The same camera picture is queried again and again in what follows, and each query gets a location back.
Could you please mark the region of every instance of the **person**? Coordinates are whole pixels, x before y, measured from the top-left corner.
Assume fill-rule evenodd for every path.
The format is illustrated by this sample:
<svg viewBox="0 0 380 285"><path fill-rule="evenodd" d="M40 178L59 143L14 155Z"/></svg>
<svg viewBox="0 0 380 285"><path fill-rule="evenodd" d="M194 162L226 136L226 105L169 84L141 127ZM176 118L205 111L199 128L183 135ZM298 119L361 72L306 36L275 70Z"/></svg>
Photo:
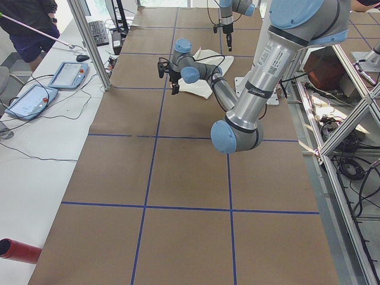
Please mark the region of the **person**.
<svg viewBox="0 0 380 285"><path fill-rule="evenodd" d="M356 12L366 12L379 6L379 0L351 0L351 10Z"/></svg>
<svg viewBox="0 0 380 285"><path fill-rule="evenodd" d="M59 37L54 17L57 7L55 0L0 0L1 13L55 38ZM14 48L32 71L42 61L41 52L48 52L55 43L4 17L0 18L0 27L9 34Z"/></svg>

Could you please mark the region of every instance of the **blue shorts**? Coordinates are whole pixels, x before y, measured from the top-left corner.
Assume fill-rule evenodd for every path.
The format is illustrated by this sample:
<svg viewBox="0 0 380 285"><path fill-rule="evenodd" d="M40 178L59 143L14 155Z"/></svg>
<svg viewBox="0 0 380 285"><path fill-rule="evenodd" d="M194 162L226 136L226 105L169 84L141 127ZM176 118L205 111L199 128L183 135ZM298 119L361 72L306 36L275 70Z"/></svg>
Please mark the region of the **blue shorts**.
<svg viewBox="0 0 380 285"><path fill-rule="evenodd" d="M59 37L59 31L54 24L52 24L50 30L45 33L53 37ZM39 33L31 36L10 35L9 38L13 42L13 46L18 54L25 62L34 61L40 55L42 50L48 52L55 43L54 40Z"/></svg>

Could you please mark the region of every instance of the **table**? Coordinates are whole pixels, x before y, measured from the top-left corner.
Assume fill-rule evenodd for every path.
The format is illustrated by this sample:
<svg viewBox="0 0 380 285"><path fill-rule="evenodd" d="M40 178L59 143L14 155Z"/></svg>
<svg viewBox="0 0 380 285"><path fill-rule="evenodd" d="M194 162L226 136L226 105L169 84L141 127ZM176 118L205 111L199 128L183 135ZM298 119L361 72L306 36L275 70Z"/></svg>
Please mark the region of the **table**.
<svg viewBox="0 0 380 285"><path fill-rule="evenodd" d="M74 20L62 33L61 40L82 46L82 38ZM61 43L55 43L52 50L46 55L43 62L34 72L38 77L54 74L62 61L75 61L76 51L69 50ZM112 46L99 47L100 56L106 62ZM14 137L8 141L1 141L5 145L17 148L31 156L41 158L73 159L77 160L82 150L97 108L103 96L103 87L97 76L93 64L89 64L87 84L84 91L60 91L51 108L42 115L54 117L65 115L69 118L36 119L14 130ZM38 79L42 84L48 84L51 77ZM21 91L24 92L35 82L31 82ZM12 117L4 115L9 128L15 128L23 122L11 120ZM53 223L56 211L61 203L67 184L75 167L75 162L41 161L29 159L14 150L0 145L0 180L2 207L0 216L1 238L10 238L43 247L46 236ZM35 265L22 262L0 259L0 276L2 283L8 285L27 284Z"/></svg>

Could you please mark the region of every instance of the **tablet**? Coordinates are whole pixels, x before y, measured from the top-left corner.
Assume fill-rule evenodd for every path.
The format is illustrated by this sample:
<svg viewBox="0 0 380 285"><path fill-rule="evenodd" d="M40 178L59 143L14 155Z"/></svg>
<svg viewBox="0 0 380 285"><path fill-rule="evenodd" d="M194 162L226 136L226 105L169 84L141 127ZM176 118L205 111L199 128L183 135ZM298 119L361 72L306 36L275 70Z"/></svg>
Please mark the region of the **tablet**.
<svg viewBox="0 0 380 285"><path fill-rule="evenodd" d="M53 101L58 90L39 84L31 86L20 98L5 109L5 113L21 120L31 120Z"/></svg>
<svg viewBox="0 0 380 285"><path fill-rule="evenodd" d="M88 64L85 62L63 62L48 84L56 89L76 89L87 75Z"/></svg>

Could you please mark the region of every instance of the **white cloth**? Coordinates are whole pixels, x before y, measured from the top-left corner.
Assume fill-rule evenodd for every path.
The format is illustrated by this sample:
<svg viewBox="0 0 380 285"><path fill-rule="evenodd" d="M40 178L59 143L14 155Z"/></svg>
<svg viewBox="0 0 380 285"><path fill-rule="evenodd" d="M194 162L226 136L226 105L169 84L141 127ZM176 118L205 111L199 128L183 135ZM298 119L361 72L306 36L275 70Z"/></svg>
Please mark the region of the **white cloth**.
<svg viewBox="0 0 380 285"><path fill-rule="evenodd" d="M193 57L195 60L198 60L201 58L206 58L206 57L214 56L214 55L219 55L219 53L217 53L213 50L210 50L210 49L202 50L200 48L200 49L198 49L198 51L195 53L195 55ZM222 56L220 56L220 57L216 56L213 58L201 60L199 62L204 63L204 64L218 65L222 60L223 60ZM233 56L226 56L225 57L224 61L219 65L219 67L222 71L222 75L224 75L227 72L227 70L230 68L232 62L233 62ZM181 78L178 81L178 84L179 84L179 91L190 92L190 93L193 93L195 95L201 96L205 99L208 99L209 96L213 92L205 80L198 80L196 83L187 84Z"/></svg>

